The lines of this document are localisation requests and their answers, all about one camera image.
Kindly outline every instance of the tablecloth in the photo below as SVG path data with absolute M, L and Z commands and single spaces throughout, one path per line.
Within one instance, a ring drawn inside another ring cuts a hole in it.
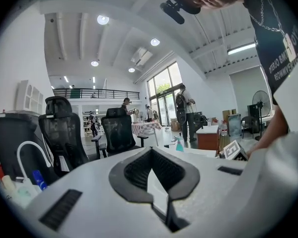
M 133 134 L 136 136 L 147 134 L 148 130 L 160 129 L 160 125 L 157 122 L 144 122 L 132 124 Z

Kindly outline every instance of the air conditioner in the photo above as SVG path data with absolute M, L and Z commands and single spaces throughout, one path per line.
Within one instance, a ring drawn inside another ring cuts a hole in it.
M 145 48 L 139 48 L 136 53 L 134 53 L 131 62 L 133 62 L 137 66 L 144 65 L 150 58 L 152 57 L 152 53 L 150 53 Z

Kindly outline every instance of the man's arm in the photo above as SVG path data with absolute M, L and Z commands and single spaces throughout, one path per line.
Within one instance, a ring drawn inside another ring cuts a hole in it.
M 250 157 L 254 151 L 269 147 L 271 143 L 275 141 L 275 139 L 286 135 L 287 131 L 288 125 L 286 119 L 281 109 L 276 106 L 275 115 L 267 127 L 265 134 L 261 140 L 259 140 L 259 142 L 249 152 L 247 152 L 247 155 Z

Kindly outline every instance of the chair headrest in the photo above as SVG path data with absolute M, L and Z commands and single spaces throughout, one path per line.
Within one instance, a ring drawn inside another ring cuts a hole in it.
M 46 109 L 45 114 L 47 115 L 54 115 L 56 113 L 71 113 L 72 106 L 70 102 L 65 97 L 49 97 L 45 100 L 46 102 Z
M 121 117 L 126 116 L 126 110 L 123 108 L 114 108 L 114 109 L 108 109 L 106 113 L 106 117 Z

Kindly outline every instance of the black t-shirt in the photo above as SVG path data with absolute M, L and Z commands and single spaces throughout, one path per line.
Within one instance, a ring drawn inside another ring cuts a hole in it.
M 267 30 L 251 18 L 256 34 L 258 57 L 267 75 L 272 94 L 274 94 L 298 62 L 298 20 L 283 0 L 271 1 L 278 14 L 282 29 L 285 34 L 289 35 L 297 55 L 295 60 L 290 62 L 282 33 Z M 263 0 L 263 2 L 263 25 L 279 29 L 272 6 L 268 0 Z M 261 0 L 244 0 L 244 6 L 258 22 L 261 22 Z

